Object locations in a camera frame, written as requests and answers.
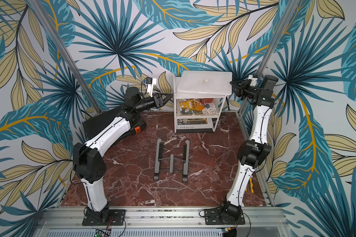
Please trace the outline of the silver laptop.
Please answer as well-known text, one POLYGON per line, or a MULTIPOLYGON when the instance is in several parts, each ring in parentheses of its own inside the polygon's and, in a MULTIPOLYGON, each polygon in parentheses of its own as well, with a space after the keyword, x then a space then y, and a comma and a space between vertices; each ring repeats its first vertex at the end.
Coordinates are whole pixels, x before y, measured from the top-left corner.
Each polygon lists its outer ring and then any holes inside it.
POLYGON ((177 78, 177 94, 193 93, 199 96, 229 96, 232 93, 232 72, 220 71, 183 71, 177 78))

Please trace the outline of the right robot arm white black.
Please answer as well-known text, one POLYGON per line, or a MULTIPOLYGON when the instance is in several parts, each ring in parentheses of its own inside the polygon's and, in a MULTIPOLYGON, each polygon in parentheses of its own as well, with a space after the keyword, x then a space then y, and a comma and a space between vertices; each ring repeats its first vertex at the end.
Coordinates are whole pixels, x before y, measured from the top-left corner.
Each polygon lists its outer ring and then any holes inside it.
POLYGON ((226 200, 220 206, 219 218, 222 223, 238 222, 242 212, 243 196, 250 178, 272 149, 267 142, 267 132, 274 108, 273 89, 278 78, 265 76, 260 86, 257 84, 257 79, 257 76, 250 75, 246 80, 230 83, 237 97, 252 100, 253 126, 249 139, 238 150, 238 172, 226 200))

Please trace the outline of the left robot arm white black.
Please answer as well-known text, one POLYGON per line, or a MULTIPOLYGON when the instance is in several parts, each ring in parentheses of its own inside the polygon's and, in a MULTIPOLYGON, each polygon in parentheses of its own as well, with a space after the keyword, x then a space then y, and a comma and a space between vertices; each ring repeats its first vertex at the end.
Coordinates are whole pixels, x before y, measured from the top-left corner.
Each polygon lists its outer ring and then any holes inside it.
POLYGON ((107 150, 115 142, 146 128, 142 111, 161 108, 172 98, 173 94, 158 92, 144 97, 137 87, 130 87, 124 95, 124 104, 109 125, 86 143, 74 145, 73 169, 88 199, 84 225, 104 225, 112 219, 103 186, 106 173, 103 157, 107 150))

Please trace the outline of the grey folding laptop stand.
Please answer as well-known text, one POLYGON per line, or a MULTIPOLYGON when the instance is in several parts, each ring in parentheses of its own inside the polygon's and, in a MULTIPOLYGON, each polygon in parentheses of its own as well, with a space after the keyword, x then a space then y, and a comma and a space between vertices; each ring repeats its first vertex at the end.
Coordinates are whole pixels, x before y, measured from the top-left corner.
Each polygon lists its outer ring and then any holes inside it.
POLYGON ((189 151, 190 151, 190 141, 186 140, 183 151, 183 158, 175 157, 174 154, 171 154, 169 157, 163 157, 164 153, 164 144, 162 143, 162 139, 157 139, 157 147, 156 147, 156 157, 155 157, 155 167, 154 167, 154 176, 153 180, 158 181, 160 171, 168 170, 170 173, 174 171, 181 172, 183 174, 182 181, 184 183, 188 182, 188 168, 189 168, 189 151), (169 160, 169 167, 161 169, 161 162, 164 160, 169 160), (181 161, 183 162, 182 170, 174 168, 174 162, 181 161))

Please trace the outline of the white three-tier shelf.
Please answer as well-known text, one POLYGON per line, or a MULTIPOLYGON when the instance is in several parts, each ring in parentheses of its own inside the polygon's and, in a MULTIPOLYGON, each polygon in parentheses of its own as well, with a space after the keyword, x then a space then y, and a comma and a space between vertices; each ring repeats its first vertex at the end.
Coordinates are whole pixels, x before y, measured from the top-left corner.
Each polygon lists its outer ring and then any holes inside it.
POLYGON ((178 91, 180 77, 173 77, 175 133, 215 132, 224 107, 226 95, 197 94, 178 91))

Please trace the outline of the colourful magazine on shelf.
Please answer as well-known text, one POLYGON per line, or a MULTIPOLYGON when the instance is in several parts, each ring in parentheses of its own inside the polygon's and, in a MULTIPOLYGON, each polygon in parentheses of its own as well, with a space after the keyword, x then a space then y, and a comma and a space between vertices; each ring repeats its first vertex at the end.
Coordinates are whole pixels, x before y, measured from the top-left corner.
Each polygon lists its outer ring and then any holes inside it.
POLYGON ((215 101, 212 98, 179 99, 178 107, 184 115, 212 115, 217 113, 215 101))

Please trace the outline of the folio book on bottom shelf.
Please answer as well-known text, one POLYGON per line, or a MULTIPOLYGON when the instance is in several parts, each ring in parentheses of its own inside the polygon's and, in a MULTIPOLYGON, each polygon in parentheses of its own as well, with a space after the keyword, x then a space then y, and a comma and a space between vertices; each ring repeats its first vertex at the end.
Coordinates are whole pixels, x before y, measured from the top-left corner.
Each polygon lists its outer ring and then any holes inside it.
POLYGON ((176 129, 179 130, 183 130, 183 129, 210 129, 212 130, 213 128, 213 122, 212 119, 210 118, 181 118, 181 119, 177 119, 177 123, 176 123, 176 129))

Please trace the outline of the black plastic tool case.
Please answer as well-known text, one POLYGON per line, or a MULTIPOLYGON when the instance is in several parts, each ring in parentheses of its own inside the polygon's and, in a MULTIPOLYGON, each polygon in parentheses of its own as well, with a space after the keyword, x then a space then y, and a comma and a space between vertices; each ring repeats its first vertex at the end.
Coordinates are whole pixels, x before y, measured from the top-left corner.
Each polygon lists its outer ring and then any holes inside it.
POLYGON ((145 129, 146 122, 140 112, 124 105, 84 122, 84 131, 87 135, 86 144, 91 148, 98 145, 101 150, 104 150, 105 145, 110 147, 117 141, 145 129))

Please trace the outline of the right aluminium frame post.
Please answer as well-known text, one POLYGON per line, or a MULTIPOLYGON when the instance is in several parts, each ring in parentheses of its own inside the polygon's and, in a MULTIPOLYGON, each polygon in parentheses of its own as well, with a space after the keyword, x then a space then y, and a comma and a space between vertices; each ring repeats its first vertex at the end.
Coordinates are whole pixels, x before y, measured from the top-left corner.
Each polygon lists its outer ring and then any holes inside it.
POLYGON ((248 48, 248 54, 241 62, 241 75, 233 75, 234 81, 241 81, 249 75, 263 77, 268 61, 276 50, 283 33, 295 14, 299 1, 280 1, 277 5, 271 27, 248 48))

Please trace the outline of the aluminium frame post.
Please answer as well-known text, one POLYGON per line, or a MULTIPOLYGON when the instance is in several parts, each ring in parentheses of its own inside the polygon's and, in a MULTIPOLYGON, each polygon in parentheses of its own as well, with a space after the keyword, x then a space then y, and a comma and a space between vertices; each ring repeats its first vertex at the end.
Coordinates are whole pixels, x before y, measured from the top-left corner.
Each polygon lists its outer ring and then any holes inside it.
POLYGON ((63 42, 60 34, 58 33, 57 29, 54 27, 52 20, 48 17, 45 8, 42 6, 40 1, 36 0, 29 0, 28 1, 30 7, 35 12, 35 15, 44 26, 46 32, 49 34, 50 38, 54 42, 56 49, 60 52, 62 58, 64 59, 67 66, 70 68, 73 76, 77 80, 78 84, 80 85, 82 91, 86 94, 88 101, 93 106, 94 110, 101 114, 102 110, 99 107, 96 99, 93 97, 92 93, 89 90, 88 85, 86 84, 81 72, 79 71, 76 63, 73 60, 73 57, 69 53, 65 43, 63 42))
POLYGON ((283 33, 295 14, 299 1, 280 1, 277 5, 271 27, 248 48, 248 54, 241 62, 241 75, 233 75, 234 81, 241 81, 249 75, 263 77, 268 61, 276 50, 283 33))

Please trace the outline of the yellow handled pliers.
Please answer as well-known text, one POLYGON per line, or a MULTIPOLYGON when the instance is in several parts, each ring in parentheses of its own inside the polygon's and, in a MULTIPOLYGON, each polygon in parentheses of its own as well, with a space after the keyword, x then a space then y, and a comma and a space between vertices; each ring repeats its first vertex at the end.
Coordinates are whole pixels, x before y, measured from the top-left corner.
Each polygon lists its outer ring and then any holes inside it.
POLYGON ((249 190, 252 194, 254 193, 252 178, 249 178, 249 190))

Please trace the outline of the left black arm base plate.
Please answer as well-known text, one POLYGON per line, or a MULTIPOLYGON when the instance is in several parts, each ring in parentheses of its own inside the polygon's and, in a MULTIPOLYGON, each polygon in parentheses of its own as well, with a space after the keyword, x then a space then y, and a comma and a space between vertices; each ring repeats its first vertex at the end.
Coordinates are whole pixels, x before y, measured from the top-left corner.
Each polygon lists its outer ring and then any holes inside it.
POLYGON ((87 209, 82 222, 83 226, 122 226, 124 224, 125 209, 104 209, 95 212, 87 209))

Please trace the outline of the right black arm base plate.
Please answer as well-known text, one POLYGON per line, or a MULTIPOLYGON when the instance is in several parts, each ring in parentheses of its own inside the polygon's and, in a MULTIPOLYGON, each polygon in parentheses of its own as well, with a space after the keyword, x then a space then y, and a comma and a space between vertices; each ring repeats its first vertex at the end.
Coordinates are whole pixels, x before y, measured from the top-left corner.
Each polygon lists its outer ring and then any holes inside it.
POLYGON ((220 210, 208 208, 204 210, 206 225, 244 225, 245 219, 242 210, 220 210))

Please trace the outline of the left aluminium frame post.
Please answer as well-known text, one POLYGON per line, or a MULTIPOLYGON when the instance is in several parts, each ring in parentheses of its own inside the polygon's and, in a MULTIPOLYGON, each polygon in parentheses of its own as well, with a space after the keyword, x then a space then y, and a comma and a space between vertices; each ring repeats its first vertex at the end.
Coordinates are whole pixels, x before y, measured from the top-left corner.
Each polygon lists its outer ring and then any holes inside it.
POLYGON ((62 58, 64 59, 67 66, 70 68, 73 76, 77 80, 78 84, 80 85, 82 91, 86 94, 88 101, 93 106, 94 110, 101 114, 102 110, 99 107, 96 99, 93 97, 92 93, 89 90, 88 85, 86 84, 81 72, 79 71, 76 63, 73 60, 73 57, 69 53, 65 43, 63 42, 60 34, 58 33, 57 29, 54 27, 52 20, 48 17, 45 8, 42 6, 40 1, 36 0, 29 0, 28 1, 30 7, 35 12, 35 15, 44 26, 46 32, 49 34, 50 38, 54 42, 56 49, 60 52, 62 58))

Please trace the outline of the aluminium front rail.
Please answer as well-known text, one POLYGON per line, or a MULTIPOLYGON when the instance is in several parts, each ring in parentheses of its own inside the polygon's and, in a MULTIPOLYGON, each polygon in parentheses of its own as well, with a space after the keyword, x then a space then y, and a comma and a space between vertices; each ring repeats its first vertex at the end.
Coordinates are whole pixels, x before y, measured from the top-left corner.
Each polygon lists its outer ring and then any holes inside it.
POLYGON ((279 207, 244 207, 245 223, 208 225, 204 207, 123 207, 123 224, 83 226, 82 207, 46 211, 35 237, 222 237, 228 229, 238 237, 291 237, 279 207))

